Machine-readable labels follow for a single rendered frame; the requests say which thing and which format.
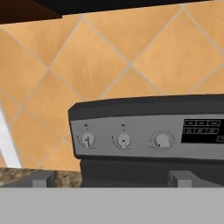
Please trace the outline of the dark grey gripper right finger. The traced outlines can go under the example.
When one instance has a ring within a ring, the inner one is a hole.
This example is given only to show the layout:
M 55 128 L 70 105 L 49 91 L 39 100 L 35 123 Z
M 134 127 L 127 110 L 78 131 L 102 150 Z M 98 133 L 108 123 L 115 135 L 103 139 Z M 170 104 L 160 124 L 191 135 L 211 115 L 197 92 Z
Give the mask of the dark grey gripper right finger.
M 221 185 L 204 180 L 191 171 L 169 171 L 168 186 L 177 188 L 219 188 Z

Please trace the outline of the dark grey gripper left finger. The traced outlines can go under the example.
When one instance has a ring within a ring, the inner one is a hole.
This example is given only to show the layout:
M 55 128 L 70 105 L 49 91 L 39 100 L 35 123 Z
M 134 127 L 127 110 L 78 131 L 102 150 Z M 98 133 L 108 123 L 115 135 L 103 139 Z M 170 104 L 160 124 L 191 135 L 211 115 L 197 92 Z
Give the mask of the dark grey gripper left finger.
M 35 171 L 32 174 L 21 178 L 20 180 L 3 184 L 3 187 L 55 187 L 54 171 Z

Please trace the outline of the silver ridged stove dial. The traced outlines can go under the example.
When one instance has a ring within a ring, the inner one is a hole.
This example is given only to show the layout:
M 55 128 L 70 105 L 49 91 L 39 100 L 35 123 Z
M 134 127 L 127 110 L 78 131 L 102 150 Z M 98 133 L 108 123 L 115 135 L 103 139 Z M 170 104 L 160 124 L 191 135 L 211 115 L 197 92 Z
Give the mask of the silver ridged stove dial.
M 170 139 L 167 135 L 165 134 L 159 134 L 156 136 L 155 140 L 155 145 L 160 148 L 169 148 L 170 147 Z

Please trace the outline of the dark grey and silver stove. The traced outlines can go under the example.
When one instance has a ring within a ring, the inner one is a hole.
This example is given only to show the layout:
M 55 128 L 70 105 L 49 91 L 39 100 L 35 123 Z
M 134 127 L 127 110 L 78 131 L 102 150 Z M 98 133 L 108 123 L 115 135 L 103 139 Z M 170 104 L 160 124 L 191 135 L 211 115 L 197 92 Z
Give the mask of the dark grey and silver stove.
M 170 187 L 169 171 L 190 171 L 224 188 L 224 94 L 78 102 L 68 121 L 84 187 Z M 85 133 L 94 135 L 89 148 Z M 130 136 L 125 149 L 122 133 Z M 169 148 L 155 145 L 159 134 Z

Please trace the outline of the silver stove knob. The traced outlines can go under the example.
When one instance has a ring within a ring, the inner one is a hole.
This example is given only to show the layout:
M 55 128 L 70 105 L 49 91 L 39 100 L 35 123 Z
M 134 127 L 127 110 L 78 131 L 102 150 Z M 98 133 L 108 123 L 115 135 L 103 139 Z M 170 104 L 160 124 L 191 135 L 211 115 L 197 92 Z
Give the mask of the silver stove knob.
M 95 137 L 93 134 L 91 133 L 85 133 L 82 136 L 81 139 L 82 143 L 85 145 L 86 148 L 89 148 L 90 146 L 92 146 L 95 142 Z
M 117 139 L 118 144 L 125 149 L 130 145 L 130 136 L 126 133 L 122 133 L 118 139 Z

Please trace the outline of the white slanted panel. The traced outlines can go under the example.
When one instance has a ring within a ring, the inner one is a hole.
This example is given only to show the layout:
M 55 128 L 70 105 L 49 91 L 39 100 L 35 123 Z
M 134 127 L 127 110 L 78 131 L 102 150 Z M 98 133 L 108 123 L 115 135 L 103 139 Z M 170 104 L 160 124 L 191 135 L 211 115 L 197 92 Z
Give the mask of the white slanted panel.
M 0 151 L 7 167 L 21 168 L 18 153 L 13 143 L 11 132 L 5 120 L 4 111 L 0 102 Z

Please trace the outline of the black range hood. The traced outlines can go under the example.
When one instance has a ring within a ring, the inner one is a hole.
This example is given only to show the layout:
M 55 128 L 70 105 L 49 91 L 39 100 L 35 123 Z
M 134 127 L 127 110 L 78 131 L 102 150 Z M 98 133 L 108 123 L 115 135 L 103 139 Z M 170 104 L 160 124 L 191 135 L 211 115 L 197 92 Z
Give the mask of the black range hood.
M 126 10 L 131 8 L 188 4 L 211 0 L 33 0 L 61 15 L 95 11 Z

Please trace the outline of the dark brown wall cupboard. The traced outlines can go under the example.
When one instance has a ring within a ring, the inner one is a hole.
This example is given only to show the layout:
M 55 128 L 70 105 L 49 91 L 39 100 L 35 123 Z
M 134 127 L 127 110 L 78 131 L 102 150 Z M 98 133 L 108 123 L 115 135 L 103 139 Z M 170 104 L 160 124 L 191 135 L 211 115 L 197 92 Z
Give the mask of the dark brown wall cupboard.
M 34 0 L 0 0 L 0 25 L 58 18 L 62 16 Z

